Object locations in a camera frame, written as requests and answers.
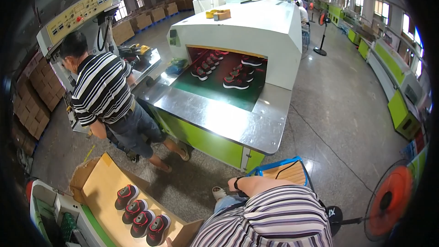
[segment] shoe press machine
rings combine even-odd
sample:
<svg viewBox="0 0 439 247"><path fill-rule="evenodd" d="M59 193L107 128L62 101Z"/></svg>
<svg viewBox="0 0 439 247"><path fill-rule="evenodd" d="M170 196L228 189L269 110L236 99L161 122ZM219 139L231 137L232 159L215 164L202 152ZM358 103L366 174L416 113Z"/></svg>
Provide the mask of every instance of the shoe press machine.
<svg viewBox="0 0 439 247"><path fill-rule="evenodd" d="M230 52L207 80L187 75L189 66L180 75L163 73L153 86L138 86L134 92L168 134L249 172L279 148L302 55L300 13L296 5L278 0L228 3L218 9L230 9L231 18L214 21L198 13L172 25L167 35L172 57L189 63L195 61L194 48L208 50L207 55L215 49ZM222 89L227 76L222 65L239 65L241 55L267 59L262 91L246 110L231 101L248 90ZM206 91L207 85L220 87Z"/></svg>

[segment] sandal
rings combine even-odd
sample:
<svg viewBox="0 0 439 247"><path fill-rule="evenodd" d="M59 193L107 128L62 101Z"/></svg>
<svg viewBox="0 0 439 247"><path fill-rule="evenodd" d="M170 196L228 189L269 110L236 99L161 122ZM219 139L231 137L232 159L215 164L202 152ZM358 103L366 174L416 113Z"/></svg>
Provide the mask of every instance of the sandal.
<svg viewBox="0 0 439 247"><path fill-rule="evenodd" d="M215 198L216 201L220 200L221 198L227 196L226 191L224 191L223 188L215 186L212 188L212 195Z"/></svg>

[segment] black and white striped polo shirt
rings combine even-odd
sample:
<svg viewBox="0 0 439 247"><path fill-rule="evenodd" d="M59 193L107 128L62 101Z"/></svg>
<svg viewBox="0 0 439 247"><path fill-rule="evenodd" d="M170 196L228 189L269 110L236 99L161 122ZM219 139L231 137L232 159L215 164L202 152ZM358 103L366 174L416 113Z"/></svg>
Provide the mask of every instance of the black and white striped polo shirt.
<svg viewBox="0 0 439 247"><path fill-rule="evenodd" d="M112 124L128 112L134 100L126 82L130 72L129 64L110 52L84 59L72 94L73 108L82 126L97 119Z"/></svg>

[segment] blue cloth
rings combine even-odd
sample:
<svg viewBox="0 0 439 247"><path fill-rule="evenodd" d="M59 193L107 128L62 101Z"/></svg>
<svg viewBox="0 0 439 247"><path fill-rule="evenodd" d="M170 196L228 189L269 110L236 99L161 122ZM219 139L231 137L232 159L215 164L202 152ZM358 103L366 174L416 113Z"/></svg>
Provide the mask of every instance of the blue cloth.
<svg viewBox="0 0 439 247"><path fill-rule="evenodd" d="M108 127L126 148L147 159L151 158L154 152L151 146L143 140L141 134L144 134L152 142L166 140L166 134L158 128L155 121L137 103L134 112L129 110L116 123L108 124Z"/></svg>
<svg viewBox="0 0 439 247"><path fill-rule="evenodd" d="M215 205L215 210L213 210L213 213L216 214L219 211L227 208L228 206L246 201L248 199L249 199L248 197L240 197L238 194L225 196L217 202L217 204Z"/></svg>

